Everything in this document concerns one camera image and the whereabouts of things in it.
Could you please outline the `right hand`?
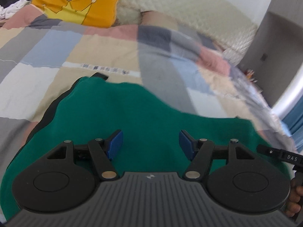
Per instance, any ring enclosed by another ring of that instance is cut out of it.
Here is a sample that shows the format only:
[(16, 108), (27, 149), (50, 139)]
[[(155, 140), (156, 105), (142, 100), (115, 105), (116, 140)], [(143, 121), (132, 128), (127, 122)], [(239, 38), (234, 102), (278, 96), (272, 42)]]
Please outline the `right hand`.
[(296, 185), (296, 178), (291, 180), (291, 191), (286, 203), (286, 208), (284, 213), (288, 217), (293, 217), (295, 214), (299, 213), (301, 210), (301, 206), (298, 204), (300, 199), (302, 198), (302, 186)]

